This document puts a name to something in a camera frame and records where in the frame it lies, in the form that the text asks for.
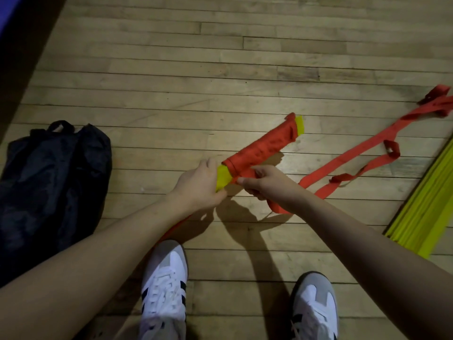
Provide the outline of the person's left hand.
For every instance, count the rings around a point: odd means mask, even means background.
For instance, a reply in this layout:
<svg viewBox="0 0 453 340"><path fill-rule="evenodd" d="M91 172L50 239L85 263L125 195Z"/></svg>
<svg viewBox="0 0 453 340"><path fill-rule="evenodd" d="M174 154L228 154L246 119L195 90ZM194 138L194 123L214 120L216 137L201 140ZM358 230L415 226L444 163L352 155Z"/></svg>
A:
<svg viewBox="0 0 453 340"><path fill-rule="evenodd" d="M180 176L175 187L167 196L186 215L210 209L210 191L219 191L217 177L216 160L203 159L195 169L186 171Z"/></svg>

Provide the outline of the person's right hand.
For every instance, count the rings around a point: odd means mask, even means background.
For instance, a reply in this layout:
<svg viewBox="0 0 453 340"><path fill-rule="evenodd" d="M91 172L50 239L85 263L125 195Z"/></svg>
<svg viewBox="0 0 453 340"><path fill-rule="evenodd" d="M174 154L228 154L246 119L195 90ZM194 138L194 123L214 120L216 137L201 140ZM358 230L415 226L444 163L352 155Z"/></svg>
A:
<svg viewBox="0 0 453 340"><path fill-rule="evenodd" d="M259 200L272 201L289 213L297 213L305 190L272 165L252 167L253 178L266 177L263 189L244 189Z"/></svg>

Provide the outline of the yellow rung bundle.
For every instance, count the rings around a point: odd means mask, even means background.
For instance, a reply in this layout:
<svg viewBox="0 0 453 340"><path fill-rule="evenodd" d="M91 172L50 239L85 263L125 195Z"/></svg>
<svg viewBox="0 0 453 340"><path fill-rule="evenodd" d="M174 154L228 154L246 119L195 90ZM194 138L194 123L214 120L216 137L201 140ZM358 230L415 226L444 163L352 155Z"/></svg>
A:
<svg viewBox="0 0 453 340"><path fill-rule="evenodd" d="M234 183L239 176L252 173L252 166L262 164L288 144L295 142L303 133L303 117L294 113L288 114L283 123L222 161L218 166L217 189Z"/></svg>

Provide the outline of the person's left forearm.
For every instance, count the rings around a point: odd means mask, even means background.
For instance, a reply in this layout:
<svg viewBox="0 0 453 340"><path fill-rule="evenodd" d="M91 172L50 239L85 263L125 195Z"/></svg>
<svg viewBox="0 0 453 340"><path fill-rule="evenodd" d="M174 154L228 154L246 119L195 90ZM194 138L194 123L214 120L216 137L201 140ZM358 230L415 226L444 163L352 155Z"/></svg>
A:
<svg viewBox="0 0 453 340"><path fill-rule="evenodd" d="M193 212L168 194L5 285L0 340L72 340L163 234Z"/></svg>

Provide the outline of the person's right forearm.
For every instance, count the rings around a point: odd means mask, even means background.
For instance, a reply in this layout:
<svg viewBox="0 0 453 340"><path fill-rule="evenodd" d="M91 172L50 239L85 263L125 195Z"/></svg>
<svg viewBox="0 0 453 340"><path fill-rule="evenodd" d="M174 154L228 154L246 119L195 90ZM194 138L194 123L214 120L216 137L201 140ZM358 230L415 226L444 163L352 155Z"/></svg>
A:
<svg viewBox="0 0 453 340"><path fill-rule="evenodd" d="M294 210L408 340L453 340L453 275L304 189Z"/></svg>

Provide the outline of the white grey left sneaker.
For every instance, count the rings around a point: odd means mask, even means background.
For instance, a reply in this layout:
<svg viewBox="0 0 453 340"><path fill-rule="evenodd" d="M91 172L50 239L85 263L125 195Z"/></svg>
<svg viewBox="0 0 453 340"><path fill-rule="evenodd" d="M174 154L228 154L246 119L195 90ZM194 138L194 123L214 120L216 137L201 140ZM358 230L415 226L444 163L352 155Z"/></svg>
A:
<svg viewBox="0 0 453 340"><path fill-rule="evenodd" d="M138 340L186 340L187 281L183 247L175 240L159 243L143 276Z"/></svg>

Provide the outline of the white grey sneaker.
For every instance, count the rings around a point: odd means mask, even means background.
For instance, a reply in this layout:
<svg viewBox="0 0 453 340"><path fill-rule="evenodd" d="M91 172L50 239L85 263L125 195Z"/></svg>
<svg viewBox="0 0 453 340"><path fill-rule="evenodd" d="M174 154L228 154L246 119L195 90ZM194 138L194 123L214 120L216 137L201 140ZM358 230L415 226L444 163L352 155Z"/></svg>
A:
<svg viewBox="0 0 453 340"><path fill-rule="evenodd" d="M290 296L291 340L337 340L337 300L320 272L299 277Z"/></svg>
<svg viewBox="0 0 453 340"><path fill-rule="evenodd" d="M183 247L175 240L159 243L143 276L138 340L186 340L187 281Z"/></svg>

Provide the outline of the white grey right sneaker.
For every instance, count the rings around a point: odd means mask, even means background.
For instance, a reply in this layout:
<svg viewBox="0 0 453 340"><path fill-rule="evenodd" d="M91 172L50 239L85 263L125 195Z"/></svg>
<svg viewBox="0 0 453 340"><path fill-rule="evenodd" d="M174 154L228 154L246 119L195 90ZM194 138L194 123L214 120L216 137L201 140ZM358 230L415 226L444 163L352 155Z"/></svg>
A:
<svg viewBox="0 0 453 340"><path fill-rule="evenodd" d="M291 340L337 340L337 300L320 272L299 277L290 296Z"/></svg>

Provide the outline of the black fabric bag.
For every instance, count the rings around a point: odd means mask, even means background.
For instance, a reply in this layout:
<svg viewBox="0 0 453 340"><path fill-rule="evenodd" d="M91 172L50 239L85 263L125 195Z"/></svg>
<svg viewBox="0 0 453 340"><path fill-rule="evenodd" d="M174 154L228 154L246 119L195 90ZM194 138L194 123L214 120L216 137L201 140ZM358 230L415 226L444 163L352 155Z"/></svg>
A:
<svg viewBox="0 0 453 340"><path fill-rule="evenodd" d="M0 288L94 233L112 171L110 138L65 120L8 144L0 177Z"/></svg>

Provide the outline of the stack of yellow flat rungs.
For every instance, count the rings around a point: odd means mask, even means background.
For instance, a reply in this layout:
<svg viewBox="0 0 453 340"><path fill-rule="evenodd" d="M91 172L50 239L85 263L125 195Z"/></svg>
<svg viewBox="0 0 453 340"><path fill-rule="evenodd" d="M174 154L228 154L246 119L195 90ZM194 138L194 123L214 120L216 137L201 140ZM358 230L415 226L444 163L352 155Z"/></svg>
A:
<svg viewBox="0 0 453 340"><path fill-rule="evenodd" d="M453 215L453 135L383 235L428 259Z"/></svg>

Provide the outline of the blue mat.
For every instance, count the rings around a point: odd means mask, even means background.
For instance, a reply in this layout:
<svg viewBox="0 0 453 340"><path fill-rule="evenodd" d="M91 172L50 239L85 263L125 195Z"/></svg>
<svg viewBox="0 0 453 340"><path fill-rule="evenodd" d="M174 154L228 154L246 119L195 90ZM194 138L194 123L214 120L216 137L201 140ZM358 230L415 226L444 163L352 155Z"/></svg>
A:
<svg viewBox="0 0 453 340"><path fill-rule="evenodd" d="M20 3L21 0L0 0L0 38Z"/></svg>

